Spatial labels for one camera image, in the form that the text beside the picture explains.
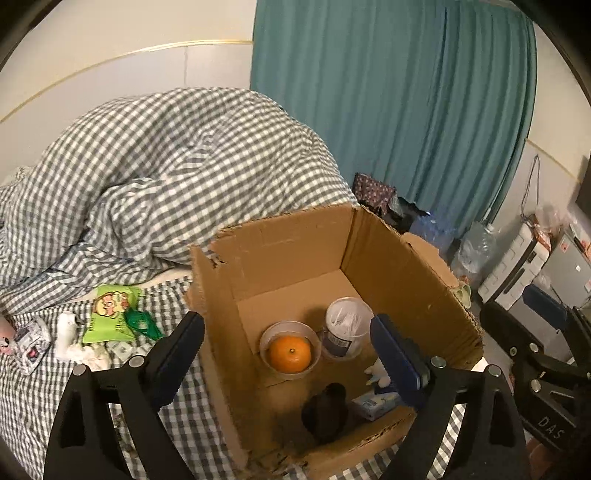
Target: green snack bag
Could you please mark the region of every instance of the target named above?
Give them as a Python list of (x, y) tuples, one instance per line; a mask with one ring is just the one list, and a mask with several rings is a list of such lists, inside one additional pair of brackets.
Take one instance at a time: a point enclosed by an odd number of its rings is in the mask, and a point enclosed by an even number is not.
[(82, 343), (135, 340), (134, 333), (125, 322), (124, 314), (128, 308), (137, 308), (141, 288), (101, 285), (97, 292), (98, 296), (92, 304), (90, 325), (82, 337)]

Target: bed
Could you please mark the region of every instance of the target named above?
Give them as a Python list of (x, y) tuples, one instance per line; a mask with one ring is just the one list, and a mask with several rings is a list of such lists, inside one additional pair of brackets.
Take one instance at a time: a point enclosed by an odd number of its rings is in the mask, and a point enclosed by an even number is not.
[[(0, 308), (16, 327), (42, 318), (53, 335), (68, 310), (80, 339), (94, 287), (140, 284), (139, 308), (168, 334), (187, 310), (188, 245), (207, 251), (228, 226), (344, 202), (355, 198), (323, 141), (263, 95), (177, 89), (115, 99), (74, 122), (37, 166), (0, 187)], [(0, 437), (34, 480), (43, 477), (53, 416), (73, 367), (52, 348), (26, 377), (0, 355)], [(130, 471), (145, 478), (121, 412), (114, 407), (112, 415)], [(160, 415), (196, 478), (234, 478), (198, 359)], [(461, 417), (456, 407), (433, 478), (444, 471)], [(343, 474), (374, 478), (394, 451)], [(305, 478), (301, 471), (289, 476)]]

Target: gold trim line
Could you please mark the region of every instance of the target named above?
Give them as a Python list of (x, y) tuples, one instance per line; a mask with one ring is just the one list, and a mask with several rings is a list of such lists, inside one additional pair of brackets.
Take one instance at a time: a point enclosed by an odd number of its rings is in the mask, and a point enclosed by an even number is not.
[(27, 100), (25, 100), (24, 102), (17, 105), (12, 110), (10, 110), (2, 119), (0, 119), (0, 124), (3, 123), (5, 120), (7, 120), (11, 115), (18, 112), (26, 104), (28, 104), (29, 102), (32, 102), (34, 99), (41, 96), (43, 93), (52, 89), (56, 85), (59, 85), (60, 83), (71, 79), (72, 77), (78, 75), (79, 73), (83, 73), (87, 70), (93, 69), (95, 67), (98, 67), (102, 64), (108, 63), (113, 60), (119, 60), (119, 59), (122, 59), (123, 57), (127, 57), (129, 55), (135, 55), (136, 53), (166, 50), (167, 48), (192, 47), (193, 45), (252, 45), (252, 43), (253, 43), (252, 40), (189, 40), (189, 41), (175, 42), (175, 43), (164, 43), (162, 45), (155, 45), (153, 47), (140, 48), (139, 50), (133, 50), (133, 51), (129, 51), (126, 53), (122, 53), (120, 55), (117, 55), (116, 57), (111, 57), (109, 59), (101, 60), (97, 63), (92, 64), (92, 65), (88, 65), (88, 66), (84, 67), (83, 69), (80, 69), (80, 70), (77, 70), (73, 73), (70, 73), (69, 75), (63, 77), (62, 79), (57, 80), (57, 81), (53, 82), (52, 84), (48, 85), (44, 89), (39, 90), (35, 95), (30, 96)]

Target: metal screw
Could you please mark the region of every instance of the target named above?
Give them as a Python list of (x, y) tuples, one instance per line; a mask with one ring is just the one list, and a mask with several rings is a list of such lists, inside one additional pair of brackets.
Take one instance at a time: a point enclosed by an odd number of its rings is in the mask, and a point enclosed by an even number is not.
[(431, 358), (431, 364), (435, 368), (444, 368), (447, 365), (447, 362), (440, 356), (434, 356)]
[(488, 372), (493, 376), (493, 377), (500, 377), (501, 374), (503, 373), (503, 370), (501, 370), (498, 366), (496, 365), (489, 365), (488, 366)]
[(74, 370), (72, 370), (72, 373), (77, 377), (81, 376), (84, 372), (86, 372), (85, 364), (76, 365)]
[(136, 355), (131, 357), (131, 360), (129, 360), (129, 366), (132, 368), (138, 368), (141, 367), (144, 364), (144, 357), (141, 355)]
[(537, 378), (534, 378), (531, 382), (531, 389), (534, 391), (534, 393), (538, 393), (540, 390), (542, 390), (542, 384), (540, 383), (540, 380), (538, 380)]

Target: plastic container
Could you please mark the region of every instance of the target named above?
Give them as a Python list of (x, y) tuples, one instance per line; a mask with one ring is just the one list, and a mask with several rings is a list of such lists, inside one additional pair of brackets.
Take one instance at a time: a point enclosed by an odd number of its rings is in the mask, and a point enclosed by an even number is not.
[(436, 215), (418, 217), (410, 226), (409, 232), (436, 247), (439, 256), (445, 255), (456, 236), (456, 229)]
[[(298, 336), (306, 338), (310, 342), (312, 348), (312, 362), (310, 366), (303, 372), (298, 374), (284, 374), (275, 370), (267, 361), (267, 349), (269, 345), (279, 337), (285, 336)], [(316, 332), (308, 327), (305, 323), (296, 322), (295, 320), (283, 320), (271, 325), (261, 336), (259, 341), (259, 351), (261, 353), (261, 359), (263, 363), (275, 372), (275, 375), (283, 378), (284, 380), (294, 380), (306, 376), (316, 366), (318, 360), (320, 360), (320, 351), (322, 346), (320, 339)]]
[(322, 353), (332, 360), (351, 360), (369, 342), (369, 324), (374, 313), (360, 299), (343, 297), (326, 310)]
[(464, 235), (460, 248), (453, 257), (451, 269), (460, 280), (473, 284), (480, 271), (496, 251), (495, 229), (489, 223), (484, 226), (474, 222)]

